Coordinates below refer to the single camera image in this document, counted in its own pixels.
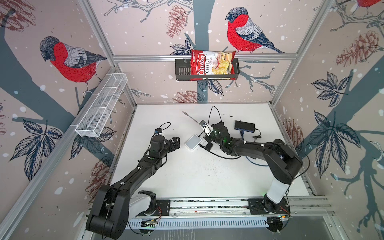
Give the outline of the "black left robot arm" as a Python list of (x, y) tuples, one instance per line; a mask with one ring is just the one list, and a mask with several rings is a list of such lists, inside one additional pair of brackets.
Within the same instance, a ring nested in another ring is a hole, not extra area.
[(138, 161), (138, 165), (120, 181), (103, 185), (96, 193), (86, 230), (102, 237), (117, 240), (125, 231), (129, 221), (138, 214), (156, 211), (156, 194), (136, 190), (165, 163), (167, 154), (180, 148), (180, 138), (170, 140), (154, 135), (150, 147)]

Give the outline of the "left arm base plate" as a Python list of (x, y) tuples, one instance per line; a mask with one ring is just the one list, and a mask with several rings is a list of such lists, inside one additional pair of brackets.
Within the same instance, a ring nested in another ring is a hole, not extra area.
[(141, 212), (135, 216), (137, 217), (159, 217), (159, 216), (169, 216), (170, 215), (170, 208), (171, 208), (171, 201), (170, 200), (157, 200), (156, 201), (156, 207), (153, 213), (146, 214), (145, 212)]

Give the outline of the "black power adapter with cord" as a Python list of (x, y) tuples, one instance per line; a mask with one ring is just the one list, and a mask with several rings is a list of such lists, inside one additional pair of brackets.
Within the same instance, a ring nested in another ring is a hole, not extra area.
[(212, 147), (213, 147), (213, 144), (212, 143), (207, 143), (206, 145), (203, 145), (203, 144), (199, 144), (199, 146), (201, 148), (203, 148), (204, 150), (210, 152)]

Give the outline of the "white small switch box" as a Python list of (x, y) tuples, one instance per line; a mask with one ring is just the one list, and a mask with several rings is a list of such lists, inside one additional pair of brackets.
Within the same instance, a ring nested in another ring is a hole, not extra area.
[(191, 136), (186, 142), (185, 142), (185, 146), (187, 147), (187, 149), (189, 149), (190, 151), (194, 151), (196, 149), (196, 147), (199, 146), (199, 144), (202, 142), (202, 138), (199, 137), (198, 135), (193, 135)]

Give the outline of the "black network switch box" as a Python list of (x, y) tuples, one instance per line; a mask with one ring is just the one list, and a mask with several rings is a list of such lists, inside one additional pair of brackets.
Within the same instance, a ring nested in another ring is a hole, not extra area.
[(256, 128), (254, 123), (235, 121), (234, 129), (238, 131), (254, 133)]

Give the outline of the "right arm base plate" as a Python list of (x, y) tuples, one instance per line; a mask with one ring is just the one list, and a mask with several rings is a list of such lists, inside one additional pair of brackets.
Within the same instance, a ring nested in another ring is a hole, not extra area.
[(286, 198), (283, 198), (278, 204), (263, 198), (248, 199), (248, 208), (251, 215), (289, 215), (291, 213)]

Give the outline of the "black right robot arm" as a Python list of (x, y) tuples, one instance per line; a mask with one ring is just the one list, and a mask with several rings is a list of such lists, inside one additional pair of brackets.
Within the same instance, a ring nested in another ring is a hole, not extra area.
[(274, 179), (263, 199), (264, 210), (274, 214), (282, 204), (292, 182), (303, 167), (297, 153), (282, 140), (256, 143), (230, 136), (223, 122), (204, 124), (205, 140), (219, 145), (220, 150), (232, 157), (260, 159), (267, 163)]

